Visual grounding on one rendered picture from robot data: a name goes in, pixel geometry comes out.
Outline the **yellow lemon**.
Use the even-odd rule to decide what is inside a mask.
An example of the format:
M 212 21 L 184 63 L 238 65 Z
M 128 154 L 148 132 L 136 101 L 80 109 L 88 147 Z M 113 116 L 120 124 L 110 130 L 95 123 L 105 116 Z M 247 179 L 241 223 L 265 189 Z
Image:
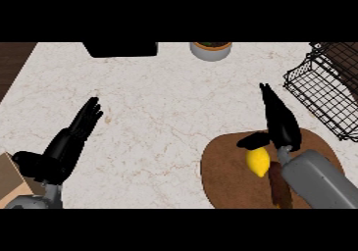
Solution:
M 250 171 L 258 177 L 264 177 L 270 169 L 270 155 L 264 147 L 247 151 L 246 161 Z

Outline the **brown wooden cutting board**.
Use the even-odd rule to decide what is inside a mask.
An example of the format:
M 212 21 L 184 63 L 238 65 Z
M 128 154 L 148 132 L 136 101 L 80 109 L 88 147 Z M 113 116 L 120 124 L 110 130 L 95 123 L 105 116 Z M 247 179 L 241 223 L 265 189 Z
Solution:
M 301 150 L 292 152 L 296 157 L 308 149 L 317 150 L 337 170 L 345 174 L 335 152 L 323 138 L 301 128 Z M 215 208 L 277 209 L 271 201 L 268 174 L 258 177 L 246 162 L 247 149 L 237 147 L 238 141 L 255 131 L 218 136 L 207 144 L 200 161 L 203 189 Z M 293 209 L 311 209 L 303 198 L 292 192 Z

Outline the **grey plant pot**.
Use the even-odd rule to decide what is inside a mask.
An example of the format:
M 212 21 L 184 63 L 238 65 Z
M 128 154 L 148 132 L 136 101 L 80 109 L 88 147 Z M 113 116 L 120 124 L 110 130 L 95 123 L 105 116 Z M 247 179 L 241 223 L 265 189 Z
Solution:
M 216 62 L 225 59 L 231 52 L 233 43 L 228 42 L 219 47 L 207 47 L 199 42 L 190 43 L 190 51 L 193 55 L 203 61 Z

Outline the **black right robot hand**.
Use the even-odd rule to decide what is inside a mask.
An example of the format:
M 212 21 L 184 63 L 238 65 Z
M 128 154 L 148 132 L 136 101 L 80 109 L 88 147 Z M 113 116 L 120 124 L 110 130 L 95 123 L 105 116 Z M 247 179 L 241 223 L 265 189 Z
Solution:
M 296 117 L 272 91 L 270 84 L 262 83 L 259 88 L 268 132 L 255 132 L 238 141 L 237 146 L 255 150 L 272 143 L 275 148 L 290 146 L 292 152 L 295 152 L 302 145 L 302 132 Z

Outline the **black box appliance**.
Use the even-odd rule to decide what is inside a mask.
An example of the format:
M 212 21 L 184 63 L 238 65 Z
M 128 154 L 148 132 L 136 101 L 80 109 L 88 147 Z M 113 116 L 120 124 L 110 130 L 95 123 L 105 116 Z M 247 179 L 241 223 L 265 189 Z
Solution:
M 94 58 L 151 57 L 159 53 L 157 42 L 85 42 Z

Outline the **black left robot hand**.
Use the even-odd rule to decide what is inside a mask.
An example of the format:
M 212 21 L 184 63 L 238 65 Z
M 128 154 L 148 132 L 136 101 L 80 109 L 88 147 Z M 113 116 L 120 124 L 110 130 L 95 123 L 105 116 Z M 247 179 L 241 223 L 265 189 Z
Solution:
M 92 97 L 70 126 L 52 138 L 43 153 L 20 151 L 14 154 L 12 161 L 18 164 L 23 176 L 49 184 L 64 182 L 73 173 L 85 143 L 102 114 L 100 98 Z

